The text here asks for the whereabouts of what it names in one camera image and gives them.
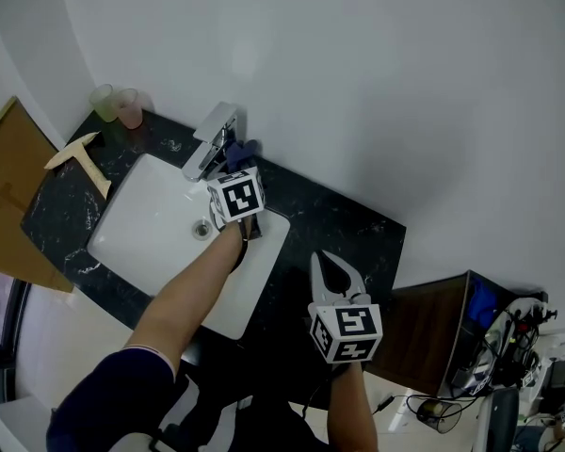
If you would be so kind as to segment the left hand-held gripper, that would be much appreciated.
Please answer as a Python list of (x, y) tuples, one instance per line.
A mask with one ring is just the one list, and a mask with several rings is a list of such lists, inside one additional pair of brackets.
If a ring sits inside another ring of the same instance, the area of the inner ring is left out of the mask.
[(253, 218), (265, 209), (265, 193), (255, 166), (229, 172), (224, 163), (216, 165), (208, 174), (206, 189), (210, 220), (219, 232), (229, 222)]

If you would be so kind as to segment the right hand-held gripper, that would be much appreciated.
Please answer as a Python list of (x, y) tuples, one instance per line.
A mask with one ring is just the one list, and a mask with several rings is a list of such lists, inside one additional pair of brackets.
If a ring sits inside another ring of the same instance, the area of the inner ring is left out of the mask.
[(326, 363), (370, 361), (383, 330), (379, 306), (363, 293), (360, 273), (339, 256), (317, 250), (311, 256), (310, 279), (309, 333)]

